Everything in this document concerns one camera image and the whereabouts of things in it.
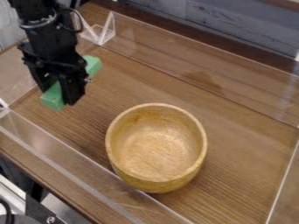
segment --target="black cable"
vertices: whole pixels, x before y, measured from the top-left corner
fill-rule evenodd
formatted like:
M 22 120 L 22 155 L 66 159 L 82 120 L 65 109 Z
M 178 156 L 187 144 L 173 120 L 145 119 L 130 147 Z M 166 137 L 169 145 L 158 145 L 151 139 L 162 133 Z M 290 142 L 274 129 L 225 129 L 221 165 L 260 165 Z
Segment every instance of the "black cable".
M 11 209 L 9 203 L 3 199 L 0 199 L 0 204 L 5 206 L 5 210 L 6 210 L 6 222 L 5 222 L 5 224 L 14 224 L 15 219 L 14 219 L 13 209 Z
M 77 10 L 69 8 L 66 10 L 63 10 L 61 13 L 63 13 L 65 11 L 70 11 L 70 12 L 74 12 L 75 15 L 79 17 L 79 29 L 75 30 L 75 29 L 71 29 L 70 27 L 67 27 L 63 23 L 59 23 L 61 27 L 67 30 L 69 32 L 75 32 L 75 33 L 79 33 L 79 32 L 83 32 L 83 21 L 82 21 L 82 17 L 81 17 L 81 14 Z

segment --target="bowl rim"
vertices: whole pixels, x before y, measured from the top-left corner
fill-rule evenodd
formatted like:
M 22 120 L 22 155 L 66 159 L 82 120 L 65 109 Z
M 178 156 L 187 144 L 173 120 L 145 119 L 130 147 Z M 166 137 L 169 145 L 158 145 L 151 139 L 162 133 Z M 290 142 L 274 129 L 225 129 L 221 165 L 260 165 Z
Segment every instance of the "bowl rim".
M 157 178 L 155 180 L 153 178 L 149 178 L 149 177 L 143 176 L 143 175 L 133 173 L 125 166 L 119 165 L 119 163 L 117 162 L 117 160 L 114 158 L 114 153 L 113 153 L 113 149 L 111 149 L 111 135 L 113 135 L 113 131 L 115 129 L 115 126 L 117 126 L 119 120 L 133 111 L 135 111 L 141 108 L 147 108 L 147 107 L 153 107 L 153 106 L 175 109 L 175 110 L 181 111 L 182 113 L 185 113 L 189 116 L 189 118 L 191 118 L 194 123 L 197 124 L 197 127 L 199 128 L 201 135 L 202 135 L 201 155 L 199 155 L 197 161 L 194 162 L 193 166 L 187 170 L 185 170 L 181 174 L 178 174 L 178 175 L 170 177 L 170 178 Z M 179 108 L 179 107 L 177 107 L 171 104 L 167 104 L 167 103 L 153 102 L 153 103 L 145 103 L 145 104 L 137 105 L 118 115 L 118 117 L 115 118 L 115 120 L 113 121 L 113 123 L 110 124 L 109 129 L 107 129 L 106 147 L 107 147 L 107 156 L 109 156 L 110 162 L 127 176 L 130 176 L 133 178 L 137 178 L 137 179 L 141 179 L 143 181 L 150 181 L 150 182 L 154 182 L 154 183 L 163 183 L 163 182 L 170 182 L 170 181 L 177 180 L 177 179 L 182 179 L 183 177 L 186 177 L 189 174 L 191 174 L 202 166 L 203 160 L 205 160 L 206 155 L 207 155 L 209 140 L 207 140 L 207 133 L 206 133 L 206 130 L 202 126 L 201 121 L 187 110 L 185 110 L 185 109 L 182 109 L 182 108 Z

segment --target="bamboo bowl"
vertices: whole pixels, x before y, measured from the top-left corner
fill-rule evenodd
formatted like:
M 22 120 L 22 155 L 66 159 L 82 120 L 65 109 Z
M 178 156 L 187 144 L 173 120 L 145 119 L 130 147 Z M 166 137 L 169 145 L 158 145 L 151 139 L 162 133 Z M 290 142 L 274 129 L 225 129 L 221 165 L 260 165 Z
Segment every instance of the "bamboo bowl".
M 122 113 L 107 130 L 107 155 L 119 177 L 149 193 L 185 186 L 202 168 L 207 136 L 183 109 L 149 103 Z

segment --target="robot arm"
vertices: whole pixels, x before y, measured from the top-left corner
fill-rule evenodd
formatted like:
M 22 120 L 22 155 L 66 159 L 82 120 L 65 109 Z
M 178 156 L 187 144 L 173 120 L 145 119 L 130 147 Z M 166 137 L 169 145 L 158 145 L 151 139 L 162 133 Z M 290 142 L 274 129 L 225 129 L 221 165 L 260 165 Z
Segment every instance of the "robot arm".
M 46 92 L 59 82 L 66 104 L 86 94 L 87 61 L 77 52 L 78 32 L 71 13 L 55 0 L 9 0 L 17 9 L 29 41 L 19 44 L 23 61 L 39 88 Z

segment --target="wooden table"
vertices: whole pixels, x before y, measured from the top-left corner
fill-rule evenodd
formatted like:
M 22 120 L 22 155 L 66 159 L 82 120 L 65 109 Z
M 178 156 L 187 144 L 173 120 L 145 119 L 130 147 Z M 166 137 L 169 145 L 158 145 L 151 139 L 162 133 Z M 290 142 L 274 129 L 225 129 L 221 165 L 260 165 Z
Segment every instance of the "wooden table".
M 83 11 L 87 13 L 89 9 L 103 11 L 95 2 Z M 183 189 L 153 197 L 195 223 L 265 223 L 294 152 L 298 129 L 118 53 L 89 42 L 82 45 L 81 51 L 101 57 L 105 68 L 77 106 L 51 111 L 39 102 L 41 92 L 34 90 L 14 110 L 113 170 L 105 137 L 119 113 L 146 102 L 165 102 L 187 109 L 207 130 L 207 161 Z M 93 221 L 130 223 L 119 214 L 107 212 L 106 205 L 11 140 L 2 144 L 3 153 Z M 289 223 L 299 219 L 298 213 L 284 215 Z

